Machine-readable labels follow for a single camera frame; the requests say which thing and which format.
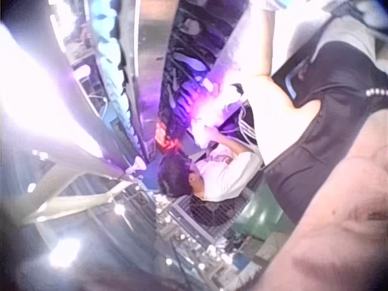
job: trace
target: white shirt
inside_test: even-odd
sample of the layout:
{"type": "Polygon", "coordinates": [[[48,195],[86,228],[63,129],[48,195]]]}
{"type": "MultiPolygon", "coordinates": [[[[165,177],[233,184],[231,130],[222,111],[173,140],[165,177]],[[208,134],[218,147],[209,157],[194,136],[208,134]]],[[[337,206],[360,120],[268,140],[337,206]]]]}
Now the white shirt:
{"type": "Polygon", "coordinates": [[[257,153],[235,155],[220,144],[206,159],[196,163],[205,182],[203,200],[218,202],[237,197],[261,164],[262,159],[257,153]]]}

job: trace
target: green surface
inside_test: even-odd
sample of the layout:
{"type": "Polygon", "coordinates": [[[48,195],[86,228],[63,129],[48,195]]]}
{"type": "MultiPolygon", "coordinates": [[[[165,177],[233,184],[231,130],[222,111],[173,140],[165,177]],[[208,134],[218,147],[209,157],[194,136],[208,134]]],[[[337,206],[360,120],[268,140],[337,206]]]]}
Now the green surface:
{"type": "Polygon", "coordinates": [[[262,240],[272,232],[291,233],[294,224],[277,203],[267,183],[252,190],[255,195],[240,214],[234,230],[262,240]]]}

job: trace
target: cable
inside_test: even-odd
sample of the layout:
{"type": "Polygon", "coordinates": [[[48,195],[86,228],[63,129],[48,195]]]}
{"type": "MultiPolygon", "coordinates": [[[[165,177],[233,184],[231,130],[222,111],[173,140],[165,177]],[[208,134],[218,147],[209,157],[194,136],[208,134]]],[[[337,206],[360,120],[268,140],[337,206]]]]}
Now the cable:
{"type": "Polygon", "coordinates": [[[246,114],[247,114],[247,111],[246,111],[245,107],[243,105],[241,105],[241,111],[238,115],[239,130],[240,130],[242,136],[244,137],[244,139],[246,140],[246,142],[248,144],[250,144],[251,146],[255,146],[255,144],[253,142],[251,142],[250,139],[247,137],[247,136],[249,136],[252,139],[256,139],[255,129],[252,128],[250,125],[248,125],[243,120],[244,117],[246,116],[246,114]]]}
{"type": "Polygon", "coordinates": [[[89,98],[97,98],[97,99],[102,99],[105,103],[105,106],[104,106],[104,111],[102,112],[101,114],[101,119],[104,118],[104,115],[108,109],[108,99],[106,97],[103,97],[103,96],[98,96],[98,95],[88,95],[89,98]]]}

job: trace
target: man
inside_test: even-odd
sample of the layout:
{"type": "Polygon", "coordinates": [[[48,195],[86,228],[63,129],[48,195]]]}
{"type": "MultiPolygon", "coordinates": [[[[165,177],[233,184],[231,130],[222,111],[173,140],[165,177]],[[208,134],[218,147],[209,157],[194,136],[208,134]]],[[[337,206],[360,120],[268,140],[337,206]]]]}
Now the man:
{"type": "Polygon", "coordinates": [[[179,152],[162,158],[158,172],[162,193],[175,198],[193,194],[206,201],[231,199],[259,170],[262,160],[257,153],[214,127],[205,128],[205,133],[219,144],[206,159],[194,163],[179,152]]]}
{"type": "Polygon", "coordinates": [[[298,222],[366,119],[387,108],[388,78],[375,65],[369,30],[345,16],[324,32],[292,102],[269,77],[274,14],[255,6],[250,12],[258,46],[250,62],[257,66],[242,86],[269,186],[289,218],[298,222]]]}

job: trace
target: black apron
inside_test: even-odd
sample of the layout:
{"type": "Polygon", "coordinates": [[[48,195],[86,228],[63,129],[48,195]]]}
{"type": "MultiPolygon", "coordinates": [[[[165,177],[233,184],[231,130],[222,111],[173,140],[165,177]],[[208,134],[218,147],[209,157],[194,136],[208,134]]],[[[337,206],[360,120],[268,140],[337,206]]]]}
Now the black apron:
{"type": "Polygon", "coordinates": [[[343,42],[321,48],[294,100],[298,108],[319,99],[320,111],[300,139],[264,169],[275,198],[293,222],[346,156],[366,119],[388,108],[387,89],[387,75],[358,49],[343,42]]]}

